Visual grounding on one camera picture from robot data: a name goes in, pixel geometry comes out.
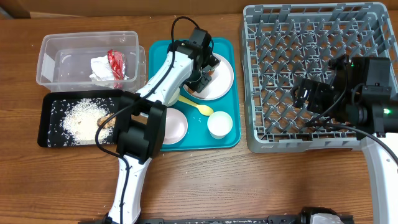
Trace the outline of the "orange carrot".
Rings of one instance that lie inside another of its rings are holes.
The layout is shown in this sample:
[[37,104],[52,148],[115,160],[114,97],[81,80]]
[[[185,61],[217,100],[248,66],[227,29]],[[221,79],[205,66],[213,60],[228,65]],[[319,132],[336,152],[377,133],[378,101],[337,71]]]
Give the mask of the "orange carrot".
[[193,73],[193,78],[189,79],[189,81],[186,83],[186,86],[188,86],[188,91],[190,93],[193,93],[195,91],[193,91],[193,86],[195,84],[195,82],[199,81],[199,79],[201,78],[202,75],[211,75],[214,73],[213,70],[209,70],[209,71],[194,71]]

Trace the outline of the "pink bowl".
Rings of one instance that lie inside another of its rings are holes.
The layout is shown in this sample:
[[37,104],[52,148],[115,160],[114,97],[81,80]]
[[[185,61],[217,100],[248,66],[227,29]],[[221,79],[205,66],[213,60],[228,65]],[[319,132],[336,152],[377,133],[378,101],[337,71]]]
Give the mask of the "pink bowl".
[[185,115],[177,109],[167,108],[163,144],[170,145],[181,141],[187,130],[188,121]]

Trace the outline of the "red foil snack wrapper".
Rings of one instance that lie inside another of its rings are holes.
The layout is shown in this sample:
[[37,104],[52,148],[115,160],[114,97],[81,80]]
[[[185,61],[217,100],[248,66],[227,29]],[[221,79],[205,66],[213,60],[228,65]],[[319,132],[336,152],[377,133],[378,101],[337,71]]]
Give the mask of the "red foil snack wrapper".
[[125,79],[125,59],[124,54],[113,49],[107,52],[109,66],[115,80]]

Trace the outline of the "white napkin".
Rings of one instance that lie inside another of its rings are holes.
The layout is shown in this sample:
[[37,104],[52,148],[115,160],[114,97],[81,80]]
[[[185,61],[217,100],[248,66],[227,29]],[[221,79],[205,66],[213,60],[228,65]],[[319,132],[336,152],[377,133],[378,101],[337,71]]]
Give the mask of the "white napkin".
[[90,60],[92,81],[114,81],[114,74],[107,56],[96,57]]

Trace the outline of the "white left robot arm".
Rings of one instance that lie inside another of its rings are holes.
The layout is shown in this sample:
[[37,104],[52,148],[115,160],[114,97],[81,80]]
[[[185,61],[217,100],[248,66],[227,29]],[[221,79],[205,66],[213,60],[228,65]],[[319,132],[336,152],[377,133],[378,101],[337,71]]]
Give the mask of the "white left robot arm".
[[163,145],[167,108],[182,86],[200,93],[211,82],[211,73],[220,63],[212,44],[206,30],[194,28],[189,39],[170,43],[163,66],[143,88],[123,93],[114,117],[119,177],[108,213],[111,223],[137,222],[148,166]]

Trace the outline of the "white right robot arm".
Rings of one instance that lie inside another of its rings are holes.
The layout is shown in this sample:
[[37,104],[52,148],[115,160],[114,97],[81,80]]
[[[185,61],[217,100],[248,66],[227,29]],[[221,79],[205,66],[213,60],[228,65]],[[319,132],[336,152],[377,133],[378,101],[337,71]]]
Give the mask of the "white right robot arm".
[[290,94],[296,108],[317,117],[306,127],[354,131],[366,158],[375,223],[397,223],[397,98],[387,57],[349,57],[328,61],[326,83],[303,78]]

